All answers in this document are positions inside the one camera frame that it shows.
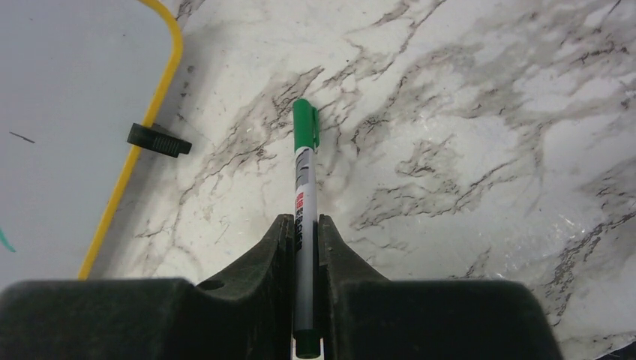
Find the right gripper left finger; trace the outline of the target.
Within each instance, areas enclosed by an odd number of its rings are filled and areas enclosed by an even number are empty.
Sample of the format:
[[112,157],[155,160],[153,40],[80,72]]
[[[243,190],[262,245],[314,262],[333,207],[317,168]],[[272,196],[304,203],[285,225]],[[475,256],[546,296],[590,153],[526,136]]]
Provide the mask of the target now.
[[293,217],[198,284],[31,280],[1,293],[3,359],[289,359]]

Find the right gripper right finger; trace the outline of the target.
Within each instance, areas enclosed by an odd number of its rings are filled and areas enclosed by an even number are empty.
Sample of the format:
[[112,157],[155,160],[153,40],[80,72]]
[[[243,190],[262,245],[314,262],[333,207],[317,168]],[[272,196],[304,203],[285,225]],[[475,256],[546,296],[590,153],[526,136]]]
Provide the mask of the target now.
[[389,280],[317,225],[327,359],[561,359],[538,300],[508,280]]

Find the white green marker pen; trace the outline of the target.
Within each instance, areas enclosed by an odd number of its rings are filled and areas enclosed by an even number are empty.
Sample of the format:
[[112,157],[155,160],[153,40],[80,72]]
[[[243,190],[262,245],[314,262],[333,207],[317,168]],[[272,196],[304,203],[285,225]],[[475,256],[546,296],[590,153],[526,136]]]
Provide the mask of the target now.
[[302,146],[295,151],[295,304],[293,337],[300,359],[320,356],[317,330],[317,184],[315,152]]

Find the green marker cap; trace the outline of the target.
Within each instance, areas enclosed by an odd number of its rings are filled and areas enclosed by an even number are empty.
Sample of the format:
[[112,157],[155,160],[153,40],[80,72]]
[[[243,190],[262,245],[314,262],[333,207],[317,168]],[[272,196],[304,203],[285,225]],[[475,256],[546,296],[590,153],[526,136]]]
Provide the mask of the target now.
[[304,98],[292,105],[294,151],[302,147],[316,149],[320,145],[319,111]]

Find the yellow framed whiteboard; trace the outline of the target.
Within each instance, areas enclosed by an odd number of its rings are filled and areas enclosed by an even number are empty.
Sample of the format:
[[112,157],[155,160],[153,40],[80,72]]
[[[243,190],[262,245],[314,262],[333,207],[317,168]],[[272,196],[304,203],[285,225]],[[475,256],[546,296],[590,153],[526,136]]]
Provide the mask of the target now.
[[1,3],[1,286],[84,278],[179,66],[159,1]]

